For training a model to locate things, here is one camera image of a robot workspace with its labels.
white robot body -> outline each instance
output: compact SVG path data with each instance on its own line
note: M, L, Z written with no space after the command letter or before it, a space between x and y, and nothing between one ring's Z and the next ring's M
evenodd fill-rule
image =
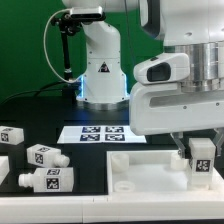
M130 127L156 135L224 127L224 91L185 94L180 83L137 83L130 97Z
M130 126L135 134L224 127L223 11L223 0L160 0L167 58L157 64L161 61L157 56L135 67L139 83L130 96ZM182 54L188 56L189 63L180 60ZM184 79L183 73L177 73L181 64Z
M124 12L124 0L62 0L66 7L92 8L101 6L104 12ZM138 0L128 0L127 9L133 10L138 7Z
M161 0L164 46L224 40L223 0Z
M71 12L122 12L137 8L138 0L63 0ZM120 34L105 22L83 23L87 46L87 69L82 77L79 105L97 110L128 105L126 75L121 70Z
M80 103L90 107L125 102L127 94L126 75L120 66L120 34L105 22L84 25L87 47L87 69L83 75Z

white cube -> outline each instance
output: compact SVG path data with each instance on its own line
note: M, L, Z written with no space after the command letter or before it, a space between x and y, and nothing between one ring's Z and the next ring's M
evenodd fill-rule
M216 147L209 138L189 140L192 158L189 160L187 175L191 185L210 185Z
M24 141L22 128L0 126L0 143L18 145Z

black table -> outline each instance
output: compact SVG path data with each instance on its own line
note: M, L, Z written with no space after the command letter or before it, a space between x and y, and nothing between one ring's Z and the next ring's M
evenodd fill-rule
M94 111L78 108L70 99L62 97L15 98L0 107L0 126L24 129L25 141L17 146L0 144L0 156L8 155L10 173L0 186L0 197L74 196L107 194L106 152L125 150L174 149L169 135L146 136L148 144L57 144L64 126L128 125L128 108L117 111ZM189 137L211 137L211 130L189 132ZM37 194L33 189L18 186L21 173L33 173L37 168L27 163L26 148L43 144L59 148L70 157L70 167L75 171L75 186L71 193ZM215 163L224 176L223 157ZM171 221L166 223L192 223ZM194 221L194 223L223 223L223 220Z

white paper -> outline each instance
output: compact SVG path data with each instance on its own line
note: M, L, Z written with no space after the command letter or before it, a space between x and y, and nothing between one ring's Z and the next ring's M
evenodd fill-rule
M146 143L129 126L65 126L58 143Z

white container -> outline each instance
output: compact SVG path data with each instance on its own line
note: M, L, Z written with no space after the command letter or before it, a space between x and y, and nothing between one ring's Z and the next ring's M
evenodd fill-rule
M28 163L47 168L67 167L70 163L67 156L61 155L60 149L39 144L27 149L27 158Z
M73 185L73 168L37 168L19 176L19 186L33 187L34 192L72 192Z
M0 126L0 143L18 145L23 141L23 129Z
M9 158L8 156L0 156L0 185L9 173Z

